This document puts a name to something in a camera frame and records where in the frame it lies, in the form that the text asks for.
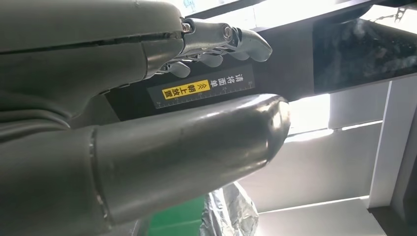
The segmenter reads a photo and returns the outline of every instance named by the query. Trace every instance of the yellow sticker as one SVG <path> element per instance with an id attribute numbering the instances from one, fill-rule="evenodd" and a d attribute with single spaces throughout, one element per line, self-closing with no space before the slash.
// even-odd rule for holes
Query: yellow sticker
<path id="1" fill-rule="evenodd" d="M 210 90 L 209 81 L 201 80 L 186 85 L 180 85 L 172 88 L 163 89 L 162 94 L 164 95 L 165 100 L 168 100 L 208 90 Z"/>

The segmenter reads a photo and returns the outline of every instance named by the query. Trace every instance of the green surface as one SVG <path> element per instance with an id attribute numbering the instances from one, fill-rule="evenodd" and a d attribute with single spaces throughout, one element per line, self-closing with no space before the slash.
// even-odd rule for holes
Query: green surface
<path id="1" fill-rule="evenodd" d="M 149 236 L 197 236 L 204 208 L 204 196 L 156 214 Z"/>

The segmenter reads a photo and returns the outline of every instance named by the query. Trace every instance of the robotic hand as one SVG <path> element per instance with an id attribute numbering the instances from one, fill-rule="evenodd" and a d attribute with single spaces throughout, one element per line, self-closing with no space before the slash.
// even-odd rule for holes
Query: robotic hand
<path id="1" fill-rule="evenodd" d="M 108 232 L 267 164 L 287 136 L 288 104 L 260 94 L 71 130 L 109 89 L 222 55 L 265 61 L 255 32 L 183 19 L 140 0 L 0 3 L 0 234 Z"/>

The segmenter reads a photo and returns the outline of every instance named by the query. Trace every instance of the black panel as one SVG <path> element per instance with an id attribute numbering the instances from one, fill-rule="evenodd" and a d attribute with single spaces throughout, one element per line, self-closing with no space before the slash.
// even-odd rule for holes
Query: black panel
<path id="1" fill-rule="evenodd" d="M 315 28 L 314 91 L 417 72 L 417 35 L 361 19 Z"/>

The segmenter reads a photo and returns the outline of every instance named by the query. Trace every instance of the screw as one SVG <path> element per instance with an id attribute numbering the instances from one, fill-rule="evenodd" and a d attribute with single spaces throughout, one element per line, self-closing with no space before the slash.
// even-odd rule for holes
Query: screw
<path id="1" fill-rule="evenodd" d="M 182 23 L 182 32 L 191 33 L 191 25 L 189 23 Z"/>
<path id="2" fill-rule="evenodd" d="M 232 28 L 230 28 L 229 25 L 223 25 L 223 37 L 225 39 L 231 39 L 232 38 Z"/>

